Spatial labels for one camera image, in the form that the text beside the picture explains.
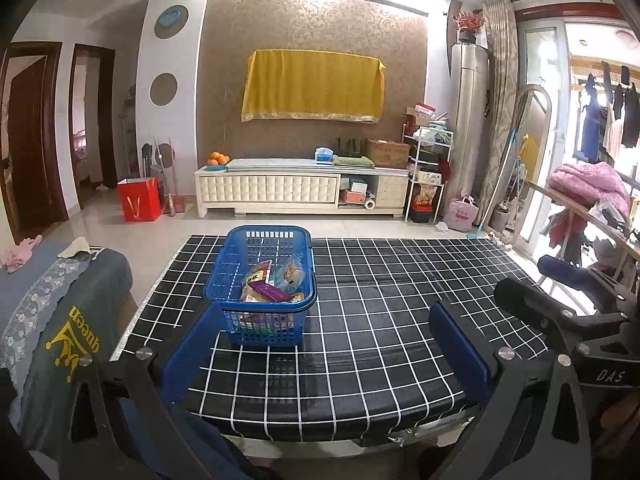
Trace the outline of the purple snack packet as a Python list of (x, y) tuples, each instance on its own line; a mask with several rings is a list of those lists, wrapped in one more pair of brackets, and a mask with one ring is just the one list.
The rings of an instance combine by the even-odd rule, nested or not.
[(252, 281), (248, 286), (269, 302), (289, 302), (293, 296), (292, 292), (285, 292), (265, 281)]

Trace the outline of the blue plastic basket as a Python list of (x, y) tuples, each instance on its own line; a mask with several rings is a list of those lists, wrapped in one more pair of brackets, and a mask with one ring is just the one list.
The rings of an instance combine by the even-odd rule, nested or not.
[[(277, 270), (298, 255), (306, 278), (289, 302), (241, 302), (242, 281), (256, 263), (271, 260)], [(232, 344), (290, 348), (302, 342), (308, 310), (317, 300), (310, 234), (297, 226), (239, 226), (228, 233), (204, 288), (204, 297), (221, 315), (221, 330)]]

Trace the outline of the red white snack packet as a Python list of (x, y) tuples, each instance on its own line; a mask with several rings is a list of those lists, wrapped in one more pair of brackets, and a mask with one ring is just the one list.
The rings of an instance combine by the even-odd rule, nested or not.
[(252, 287), (254, 282), (266, 282), (269, 280), (271, 271), (271, 260), (256, 263), (250, 268), (242, 281), (241, 302), (267, 302), (268, 299)]

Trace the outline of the light blue cartoon snack packet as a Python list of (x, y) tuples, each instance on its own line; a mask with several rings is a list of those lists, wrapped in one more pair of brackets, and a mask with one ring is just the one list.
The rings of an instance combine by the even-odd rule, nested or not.
[(293, 295), (297, 292), (299, 287), (302, 286), (304, 279), (306, 278), (306, 272), (302, 263), (302, 257), (294, 255), (288, 257), (282, 266), (277, 270), (276, 277), (274, 278), (274, 286)]

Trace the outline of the dark queen print garment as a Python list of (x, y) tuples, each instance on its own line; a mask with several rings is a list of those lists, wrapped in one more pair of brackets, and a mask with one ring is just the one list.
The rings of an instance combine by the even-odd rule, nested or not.
[(126, 257), (104, 249), (85, 261), (38, 337), (18, 409), (18, 433), (31, 451), (57, 460), (73, 411), (79, 361), (106, 361), (117, 346), (119, 323), (130, 298)]

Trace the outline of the pink quilted blanket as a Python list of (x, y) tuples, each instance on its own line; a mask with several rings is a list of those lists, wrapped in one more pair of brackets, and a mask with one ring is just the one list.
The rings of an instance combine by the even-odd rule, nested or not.
[(609, 202), (625, 220), (629, 218), (630, 196), (620, 175), (607, 163), (562, 164), (548, 175), (547, 185), (589, 207)]

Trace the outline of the pink tote bag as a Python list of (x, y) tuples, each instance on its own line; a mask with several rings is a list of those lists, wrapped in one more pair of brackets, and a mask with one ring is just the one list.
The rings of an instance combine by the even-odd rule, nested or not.
[(450, 230), (469, 232), (477, 217), (478, 207), (471, 195), (454, 198), (448, 205), (442, 221)]

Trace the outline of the red paper bag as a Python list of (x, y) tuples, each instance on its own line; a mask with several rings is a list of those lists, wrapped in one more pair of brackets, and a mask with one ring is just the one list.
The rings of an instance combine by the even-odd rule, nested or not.
[(157, 178), (121, 180), (117, 183), (117, 192), (126, 222), (152, 222), (160, 218)]

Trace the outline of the grey lace blanket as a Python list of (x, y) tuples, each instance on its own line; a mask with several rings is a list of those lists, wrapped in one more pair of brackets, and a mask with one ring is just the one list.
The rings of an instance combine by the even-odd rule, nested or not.
[(32, 354), (58, 302), (87, 269), (91, 254), (60, 258), (63, 243), (43, 240), (32, 258), (13, 273), (1, 269), (1, 367), (22, 390)]

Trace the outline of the plate of oranges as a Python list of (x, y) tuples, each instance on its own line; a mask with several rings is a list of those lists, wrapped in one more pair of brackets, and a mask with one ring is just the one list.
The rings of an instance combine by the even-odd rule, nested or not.
[(231, 157), (221, 152), (210, 152), (206, 160), (205, 169), (207, 171), (222, 171), (231, 162)]

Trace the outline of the white television cabinet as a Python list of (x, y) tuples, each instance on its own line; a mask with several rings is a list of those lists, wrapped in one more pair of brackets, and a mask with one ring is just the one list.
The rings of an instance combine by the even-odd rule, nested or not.
[(195, 171), (198, 215), (404, 214), (409, 171), (320, 164), (312, 159), (237, 158)]

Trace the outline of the white metal shelf rack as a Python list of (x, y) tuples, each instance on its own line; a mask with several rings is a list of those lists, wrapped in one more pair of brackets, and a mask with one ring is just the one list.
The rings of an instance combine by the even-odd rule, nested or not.
[(426, 103), (408, 106), (405, 116), (402, 140), (409, 147), (405, 219), (435, 222), (450, 178), (454, 132), (449, 128), (447, 114), (437, 115), (434, 107)]

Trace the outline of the cardboard box on cabinet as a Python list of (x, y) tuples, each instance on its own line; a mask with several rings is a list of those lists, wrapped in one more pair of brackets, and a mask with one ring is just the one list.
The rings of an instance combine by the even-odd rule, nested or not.
[(371, 159), (375, 167), (402, 169), (408, 165), (410, 146), (387, 140), (367, 139), (363, 155)]

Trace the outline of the blue tissue box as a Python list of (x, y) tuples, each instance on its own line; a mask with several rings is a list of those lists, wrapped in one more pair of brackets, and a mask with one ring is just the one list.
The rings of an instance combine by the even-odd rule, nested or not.
[(334, 159), (334, 151), (330, 148), (325, 148), (322, 146), (321, 148), (317, 148), (314, 151), (314, 160), (317, 164), (329, 164), (331, 165)]

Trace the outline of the yellow cloth over television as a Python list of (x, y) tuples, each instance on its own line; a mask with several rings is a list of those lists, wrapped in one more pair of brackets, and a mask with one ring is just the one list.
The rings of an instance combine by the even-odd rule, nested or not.
[(246, 63), (241, 120), (376, 124), (384, 110), (385, 71), (381, 60), (364, 55), (256, 50)]

